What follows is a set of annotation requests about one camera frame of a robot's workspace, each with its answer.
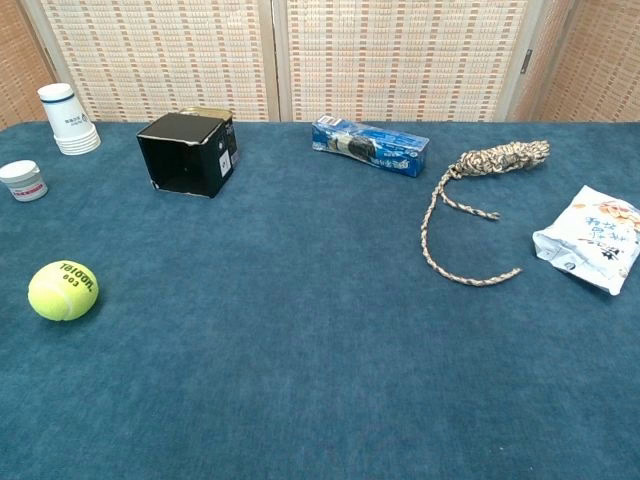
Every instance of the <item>snack bag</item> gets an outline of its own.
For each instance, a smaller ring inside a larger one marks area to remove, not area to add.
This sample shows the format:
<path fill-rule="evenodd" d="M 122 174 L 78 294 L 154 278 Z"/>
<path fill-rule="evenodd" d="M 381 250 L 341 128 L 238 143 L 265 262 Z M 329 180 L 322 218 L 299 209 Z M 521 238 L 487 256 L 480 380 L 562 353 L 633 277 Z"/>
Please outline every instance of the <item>snack bag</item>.
<path fill-rule="evenodd" d="M 618 295 L 640 253 L 640 210 L 585 185 L 533 243 L 538 258 Z"/>

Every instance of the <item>black cardboard box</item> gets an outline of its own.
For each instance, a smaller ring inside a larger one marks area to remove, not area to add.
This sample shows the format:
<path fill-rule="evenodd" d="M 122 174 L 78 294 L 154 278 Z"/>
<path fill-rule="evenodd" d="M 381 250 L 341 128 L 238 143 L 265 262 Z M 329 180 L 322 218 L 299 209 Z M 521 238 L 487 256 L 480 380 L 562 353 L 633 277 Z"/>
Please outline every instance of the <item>black cardboard box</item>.
<path fill-rule="evenodd" d="M 233 173 L 222 118 L 168 113 L 137 137 L 158 190 L 213 198 Z"/>

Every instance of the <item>rope bundle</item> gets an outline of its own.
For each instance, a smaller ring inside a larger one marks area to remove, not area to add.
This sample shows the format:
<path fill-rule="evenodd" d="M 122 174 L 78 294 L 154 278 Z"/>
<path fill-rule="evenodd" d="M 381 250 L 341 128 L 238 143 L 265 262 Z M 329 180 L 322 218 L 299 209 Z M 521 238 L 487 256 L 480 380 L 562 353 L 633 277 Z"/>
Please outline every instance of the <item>rope bundle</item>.
<path fill-rule="evenodd" d="M 449 165 L 449 168 L 440 179 L 440 182 L 436 186 L 435 190 L 431 194 L 431 204 L 424 215 L 421 227 L 422 238 L 422 253 L 427 260 L 427 263 L 436 272 L 449 280 L 462 283 L 464 285 L 472 285 L 474 287 L 486 287 L 489 285 L 496 285 L 498 283 L 509 280 L 519 274 L 522 269 L 514 268 L 510 272 L 505 272 L 495 277 L 490 277 L 484 280 L 478 280 L 475 278 L 465 278 L 458 275 L 454 275 L 447 272 L 444 268 L 438 265 L 429 253 L 427 244 L 427 227 L 429 225 L 429 219 L 433 210 L 436 208 L 438 196 L 442 198 L 447 205 L 462 210 L 463 212 L 477 215 L 479 217 L 486 218 L 488 220 L 498 220 L 500 214 L 497 212 L 487 213 L 483 210 L 470 207 L 451 200 L 445 193 L 444 187 L 452 178 L 460 180 L 465 176 L 479 176 L 489 175 L 492 173 L 507 173 L 511 170 L 518 170 L 520 168 L 533 168 L 536 165 L 544 162 L 549 156 L 549 142 L 546 140 L 535 141 L 531 143 L 511 142 L 506 145 L 498 145 L 497 147 L 488 148 L 486 150 L 471 150 L 463 153 L 457 163 Z"/>

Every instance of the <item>tennis ball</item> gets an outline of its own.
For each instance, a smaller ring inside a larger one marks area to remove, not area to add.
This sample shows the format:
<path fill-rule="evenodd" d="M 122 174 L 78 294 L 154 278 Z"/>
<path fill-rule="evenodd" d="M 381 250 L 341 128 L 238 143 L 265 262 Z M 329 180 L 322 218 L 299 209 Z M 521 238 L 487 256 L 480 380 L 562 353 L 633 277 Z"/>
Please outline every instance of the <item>tennis ball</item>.
<path fill-rule="evenodd" d="M 29 303 L 44 318 L 75 320 L 98 298 L 98 281 L 84 265 L 61 260 L 45 265 L 29 283 Z"/>

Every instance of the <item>blue snack package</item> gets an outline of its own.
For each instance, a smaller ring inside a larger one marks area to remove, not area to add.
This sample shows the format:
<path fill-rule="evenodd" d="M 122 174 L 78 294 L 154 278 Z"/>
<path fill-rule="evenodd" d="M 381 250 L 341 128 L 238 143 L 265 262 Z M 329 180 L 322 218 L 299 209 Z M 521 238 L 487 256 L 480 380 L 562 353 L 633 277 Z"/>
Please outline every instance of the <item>blue snack package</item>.
<path fill-rule="evenodd" d="M 323 115 L 312 124 L 313 149 L 334 152 L 373 167 L 417 177 L 429 139 Z"/>

